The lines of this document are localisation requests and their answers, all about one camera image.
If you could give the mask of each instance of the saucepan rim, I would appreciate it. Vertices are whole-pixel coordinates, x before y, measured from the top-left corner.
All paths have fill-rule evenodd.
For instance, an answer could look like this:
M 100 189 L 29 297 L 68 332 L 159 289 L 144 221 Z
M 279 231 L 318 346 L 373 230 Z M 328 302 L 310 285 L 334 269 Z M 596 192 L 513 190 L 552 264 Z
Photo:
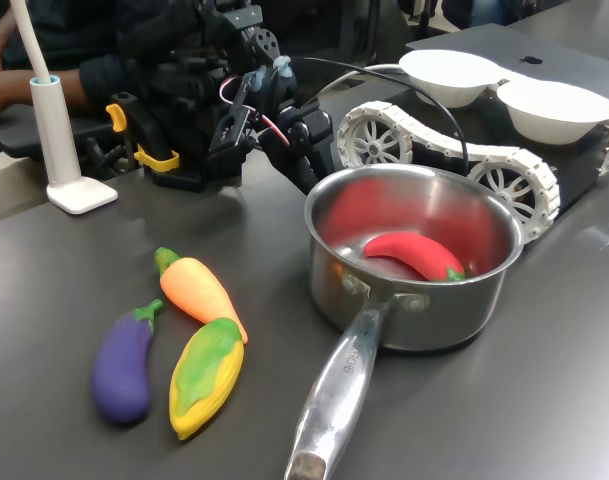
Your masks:
M 512 230 L 512 237 L 513 237 L 513 238 L 511 238 L 511 240 L 513 242 L 511 253 L 506 257 L 506 259 L 500 265 L 495 267 L 493 270 L 486 272 L 482 275 L 478 275 L 478 276 L 475 276 L 472 278 L 467 278 L 467 279 L 456 281 L 456 282 L 422 282 L 419 280 L 406 280 L 406 279 L 401 279 L 401 278 L 389 277 L 389 276 L 383 275 L 381 273 L 376 273 L 376 272 L 367 270 L 367 269 L 361 267 L 360 265 L 358 265 L 357 263 L 352 262 L 351 260 L 347 259 L 346 257 L 343 257 L 342 255 L 337 253 L 337 251 L 335 251 L 335 249 L 329 247 L 328 244 L 324 240 L 322 240 L 320 235 L 317 233 L 317 229 L 313 225 L 313 206 L 315 205 L 317 198 L 321 195 L 321 192 L 323 190 L 329 188 L 330 184 L 338 182 L 338 181 L 340 181 L 340 179 L 342 179 L 343 177 L 346 177 L 346 176 L 359 175 L 359 172 L 363 171 L 365 169 L 382 170 L 382 171 L 398 171 L 398 172 L 414 170 L 415 172 L 424 174 L 424 175 L 427 174 L 426 171 L 430 171 L 431 174 L 435 174 L 435 175 L 442 176 L 442 177 L 448 177 L 448 178 L 455 180 L 456 182 L 467 183 L 471 188 L 476 189 L 481 195 L 486 196 L 489 199 L 493 200 L 495 207 L 497 207 L 497 209 L 499 211 L 501 211 L 502 214 L 505 215 L 509 219 L 509 224 L 512 227 L 512 228 L 510 228 L 510 230 Z M 497 275 L 498 273 L 501 273 L 502 271 L 506 270 L 508 267 L 510 267 L 513 264 L 513 262 L 515 262 L 515 260 L 517 260 L 519 258 L 520 254 L 522 253 L 522 249 L 524 248 L 524 235 L 522 233 L 522 226 L 521 226 L 520 222 L 517 220 L 516 215 L 511 210 L 512 210 L 512 208 L 509 207 L 508 205 L 506 205 L 506 203 L 493 191 L 480 185 L 479 183 L 475 183 L 471 180 L 468 180 L 466 177 L 463 177 L 462 175 L 457 175 L 455 173 L 447 172 L 446 170 L 440 170 L 437 168 L 425 167 L 425 166 L 420 166 L 420 165 L 379 163 L 379 164 L 375 164 L 375 165 L 365 165 L 363 167 L 347 168 L 347 169 L 335 172 L 332 175 L 329 175 L 328 177 L 322 179 L 317 185 L 315 185 L 315 187 L 313 187 L 313 189 L 309 192 L 308 196 L 306 197 L 306 202 L 304 204 L 304 219 L 306 221 L 306 226 L 308 227 L 308 230 L 311 233 L 311 236 L 313 237 L 313 239 L 315 239 L 315 241 L 322 248 L 324 248 L 330 255 L 335 257 L 342 264 L 350 265 L 353 269 L 355 269 L 356 271 L 358 271 L 360 273 L 363 273 L 363 274 L 371 276 L 371 277 L 376 277 L 381 280 L 395 282 L 395 283 L 403 284 L 403 285 L 418 286 L 418 287 L 419 286 L 421 286 L 421 287 L 458 286 L 458 285 L 466 285 L 466 284 L 470 284 L 470 283 L 480 282 L 487 278 L 493 277 L 493 276 Z

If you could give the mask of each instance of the purple eggplant toy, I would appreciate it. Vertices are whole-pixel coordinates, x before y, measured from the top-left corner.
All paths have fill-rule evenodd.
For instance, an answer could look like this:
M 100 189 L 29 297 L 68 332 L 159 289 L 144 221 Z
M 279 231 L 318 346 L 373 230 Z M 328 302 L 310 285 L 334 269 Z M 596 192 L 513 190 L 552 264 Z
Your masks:
M 146 416 L 151 391 L 146 374 L 153 338 L 155 312 L 160 300 L 120 317 L 104 339 L 93 365 L 93 400 L 113 423 L 133 423 Z

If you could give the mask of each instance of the carrot green top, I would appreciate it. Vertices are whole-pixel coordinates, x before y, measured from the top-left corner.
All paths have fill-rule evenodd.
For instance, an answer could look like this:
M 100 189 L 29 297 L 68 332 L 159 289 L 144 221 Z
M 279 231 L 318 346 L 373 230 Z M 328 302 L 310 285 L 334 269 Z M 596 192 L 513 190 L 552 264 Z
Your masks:
M 180 257 L 177 253 L 168 248 L 160 247 L 155 250 L 155 265 L 157 266 L 157 270 L 160 272 L 160 277 L 164 275 L 164 272 L 168 267 L 181 258 L 182 257 Z

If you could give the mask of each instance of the yellow clamp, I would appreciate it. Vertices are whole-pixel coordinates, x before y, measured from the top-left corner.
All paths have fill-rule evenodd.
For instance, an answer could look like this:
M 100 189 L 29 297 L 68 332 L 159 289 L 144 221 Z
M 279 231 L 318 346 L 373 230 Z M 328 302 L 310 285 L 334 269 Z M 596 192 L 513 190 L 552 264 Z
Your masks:
M 115 133 L 121 133 L 126 130 L 126 115 L 124 115 L 124 110 L 116 103 L 112 103 L 108 107 L 106 107 L 106 111 L 111 116 L 111 120 L 113 120 L 113 131 Z
M 138 144 L 137 152 L 135 152 L 133 156 L 135 157 L 135 160 L 150 167 L 152 170 L 164 173 L 180 166 L 180 155 L 173 150 L 171 150 L 171 152 L 173 152 L 173 156 L 168 160 L 156 160 L 147 154 Z

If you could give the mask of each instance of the gray table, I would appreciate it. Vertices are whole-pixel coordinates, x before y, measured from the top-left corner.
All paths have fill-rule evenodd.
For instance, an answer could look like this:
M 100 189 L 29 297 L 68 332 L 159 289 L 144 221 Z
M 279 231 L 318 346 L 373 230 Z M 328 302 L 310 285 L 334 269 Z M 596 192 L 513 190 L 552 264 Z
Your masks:
M 44 205 L 0 222 L 0 479 L 282 478 L 338 332 L 306 291 L 304 197 L 260 154 L 244 173 L 201 195 L 131 174 L 82 217 Z M 380 355 L 337 480 L 609 479 L 607 183 L 511 272 L 470 347 Z M 150 417 L 113 428 L 89 393 L 113 321 L 162 296 L 162 245 L 213 269 L 250 337 L 232 396 L 186 444 L 167 391 L 197 324 L 174 307 L 157 320 Z
M 571 0 L 511 28 L 609 60 L 609 0 Z

